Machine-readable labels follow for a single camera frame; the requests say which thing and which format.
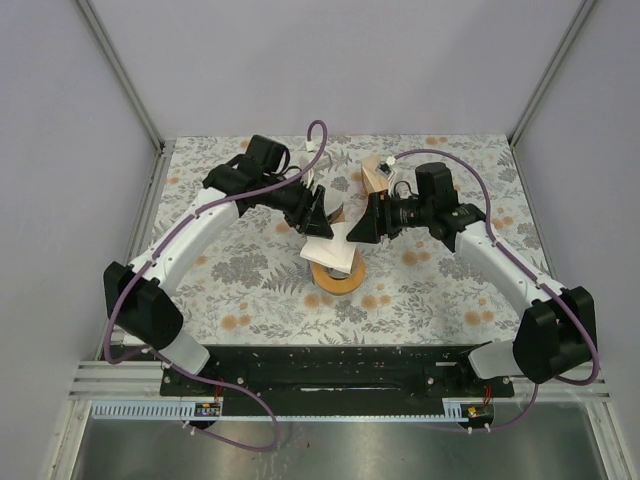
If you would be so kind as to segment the beige filter stack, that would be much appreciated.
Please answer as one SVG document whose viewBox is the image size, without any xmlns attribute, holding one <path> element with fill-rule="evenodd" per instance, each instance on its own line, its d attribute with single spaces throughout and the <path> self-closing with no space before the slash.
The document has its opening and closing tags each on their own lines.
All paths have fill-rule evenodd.
<svg viewBox="0 0 640 480">
<path fill-rule="evenodd" d="M 382 160 L 385 159 L 379 155 L 372 155 L 361 161 L 362 184 L 367 194 L 386 191 L 393 187 L 396 175 L 387 179 L 377 171 L 377 167 Z"/>
</svg>

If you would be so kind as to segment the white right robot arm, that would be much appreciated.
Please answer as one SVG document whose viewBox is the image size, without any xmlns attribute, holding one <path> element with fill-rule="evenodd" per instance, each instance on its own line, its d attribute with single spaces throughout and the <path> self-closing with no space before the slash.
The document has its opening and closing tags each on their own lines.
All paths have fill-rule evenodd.
<svg viewBox="0 0 640 480">
<path fill-rule="evenodd" d="M 535 384 L 565 381 L 566 372 L 585 363 L 592 366 L 585 381 L 593 382 L 599 357 L 591 294 L 556 282 L 492 233 L 487 211 L 460 203 L 445 164 L 422 164 L 415 177 L 418 191 L 409 197 L 370 194 L 365 213 L 347 239 L 377 244 L 408 228 L 426 228 L 480 270 L 519 315 L 514 339 L 490 342 L 468 353 L 468 363 L 454 373 L 457 388 L 475 396 L 495 377 L 523 376 Z"/>
</svg>

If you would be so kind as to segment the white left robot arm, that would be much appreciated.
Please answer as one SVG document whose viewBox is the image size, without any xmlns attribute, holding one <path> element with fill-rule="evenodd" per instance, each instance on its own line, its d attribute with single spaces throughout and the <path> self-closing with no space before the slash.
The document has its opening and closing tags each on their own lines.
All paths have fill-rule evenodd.
<svg viewBox="0 0 640 480">
<path fill-rule="evenodd" d="M 190 206 L 159 240 L 129 264 L 112 262 L 104 271 L 108 326 L 182 369 L 182 383 L 196 395 L 214 389 L 217 372 L 207 364 L 209 351 L 185 330 L 171 297 L 207 246 L 257 206 L 282 212 L 302 235 L 333 236 L 324 187 L 307 179 L 308 167 L 287 176 L 290 159 L 284 144 L 253 136 L 243 153 L 208 173 Z"/>
</svg>

